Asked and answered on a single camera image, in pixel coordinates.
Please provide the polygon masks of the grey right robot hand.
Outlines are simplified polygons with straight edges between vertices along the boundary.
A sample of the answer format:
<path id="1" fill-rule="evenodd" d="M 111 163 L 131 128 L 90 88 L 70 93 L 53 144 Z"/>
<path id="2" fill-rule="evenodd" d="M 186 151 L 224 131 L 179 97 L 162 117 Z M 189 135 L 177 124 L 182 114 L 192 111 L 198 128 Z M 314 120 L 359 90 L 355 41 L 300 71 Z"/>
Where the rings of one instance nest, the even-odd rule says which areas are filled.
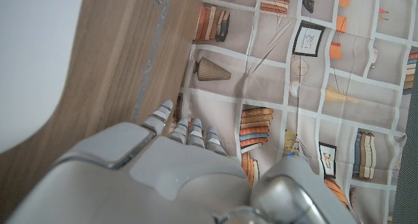
<path id="1" fill-rule="evenodd" d="M 215 127 L 180 121 L 164 136 L 173 103 L 143 123 L 118 123 L 59 157 L 9 223 L 354 223 L 294 151 L 251 185 Z"/>

